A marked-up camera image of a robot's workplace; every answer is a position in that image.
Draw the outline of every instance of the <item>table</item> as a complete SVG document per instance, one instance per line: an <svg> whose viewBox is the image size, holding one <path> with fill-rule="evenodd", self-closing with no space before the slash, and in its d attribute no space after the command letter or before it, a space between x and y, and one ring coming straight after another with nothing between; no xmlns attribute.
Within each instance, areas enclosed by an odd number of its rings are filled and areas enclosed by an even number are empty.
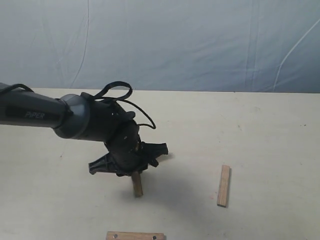
<svg viewBox="0 0 320 240"><path fill-rule="evenodd" d="M102 143L0 126L1 239L103 240L108 231L319 239L320 94L134 91L130 100L157 125L141 127L142 140L166 142L170 152L141 175L142 198L129 177L89 174L88 163L106 154ZM222 164L232 168L228 208L217 206Z"/></svg>

